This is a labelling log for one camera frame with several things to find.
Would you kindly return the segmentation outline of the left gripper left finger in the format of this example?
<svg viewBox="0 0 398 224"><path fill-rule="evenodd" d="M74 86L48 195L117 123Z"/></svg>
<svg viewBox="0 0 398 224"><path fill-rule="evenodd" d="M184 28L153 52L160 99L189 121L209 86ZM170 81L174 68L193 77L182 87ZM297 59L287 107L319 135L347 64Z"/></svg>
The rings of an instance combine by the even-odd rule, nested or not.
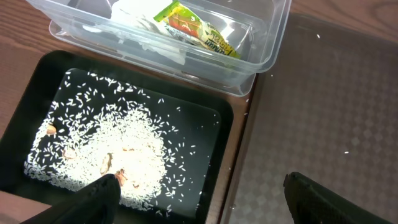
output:
<svg viewBox="0 0 398 224"><path fill-rule="evenodd" d="M21 224L112 224L120 196L119 180L106 174Z"/></svg>

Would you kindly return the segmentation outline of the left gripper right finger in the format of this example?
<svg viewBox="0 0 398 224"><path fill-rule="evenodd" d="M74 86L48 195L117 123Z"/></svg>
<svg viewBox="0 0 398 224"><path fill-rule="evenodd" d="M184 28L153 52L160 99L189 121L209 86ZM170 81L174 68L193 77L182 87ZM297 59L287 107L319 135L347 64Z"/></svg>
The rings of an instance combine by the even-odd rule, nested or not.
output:
<svg viewBox="0 0 398 224"><path fill-rule="evenodd" d="M299 172L285 176L284 195L295 224L388 224Z"/></svg>

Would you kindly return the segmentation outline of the yellow snack wrapper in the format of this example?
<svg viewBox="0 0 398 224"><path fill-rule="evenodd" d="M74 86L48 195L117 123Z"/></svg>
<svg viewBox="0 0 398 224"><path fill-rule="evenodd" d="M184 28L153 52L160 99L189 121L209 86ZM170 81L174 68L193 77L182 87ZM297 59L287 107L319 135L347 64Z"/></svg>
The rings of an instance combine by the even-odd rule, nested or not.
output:
<svg viewBox="0 0 398 224"><path fill-rule="evenodd" d="M200 19L179 1L172 1L153 19L163 24L173 36L181 41L229 57L241 58L212 24Z"/></svg>

